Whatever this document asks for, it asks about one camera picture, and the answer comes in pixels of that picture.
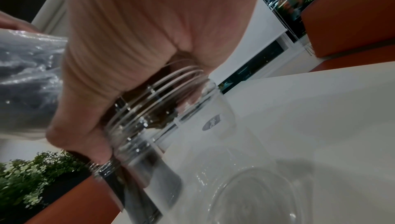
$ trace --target transparent container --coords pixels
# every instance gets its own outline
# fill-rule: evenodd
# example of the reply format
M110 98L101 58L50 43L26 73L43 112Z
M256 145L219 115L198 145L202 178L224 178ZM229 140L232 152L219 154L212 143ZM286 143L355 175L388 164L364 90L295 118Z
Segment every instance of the transparent container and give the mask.
M115 160L161 223L301 223L290 183L192 61L168 64L109 112Z

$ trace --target plastic bag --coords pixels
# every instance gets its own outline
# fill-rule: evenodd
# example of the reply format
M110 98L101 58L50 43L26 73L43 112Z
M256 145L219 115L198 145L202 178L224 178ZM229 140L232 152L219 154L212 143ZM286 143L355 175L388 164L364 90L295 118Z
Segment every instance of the plastic bag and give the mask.
M0 140L37 140L58 105L67 38L0 30Z

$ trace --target oval label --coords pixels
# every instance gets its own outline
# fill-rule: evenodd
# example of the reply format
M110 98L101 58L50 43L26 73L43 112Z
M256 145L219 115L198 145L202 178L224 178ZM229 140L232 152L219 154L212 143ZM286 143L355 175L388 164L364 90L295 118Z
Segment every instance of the oval label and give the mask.
M203 131L209 130L221 121L220 115L211 118L202 128Z

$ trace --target white table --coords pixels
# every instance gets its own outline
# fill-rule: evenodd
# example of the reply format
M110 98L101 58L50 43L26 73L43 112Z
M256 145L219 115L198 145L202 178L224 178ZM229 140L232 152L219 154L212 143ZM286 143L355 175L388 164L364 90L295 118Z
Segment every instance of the white table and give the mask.
M246 81L226 96L291 172L305 223L394 223L395 62Z

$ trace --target hand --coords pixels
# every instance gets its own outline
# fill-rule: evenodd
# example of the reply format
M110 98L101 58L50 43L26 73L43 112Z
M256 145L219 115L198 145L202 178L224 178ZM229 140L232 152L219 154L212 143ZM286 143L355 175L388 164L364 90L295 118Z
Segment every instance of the hand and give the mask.
M0 12L0 28L7 30L23 30L31 33L40 33L32 24Z
M210 73L238 45L256 1L68 0L64 87L48 141L107 162L98 122L115 98L171 58L193 58Z

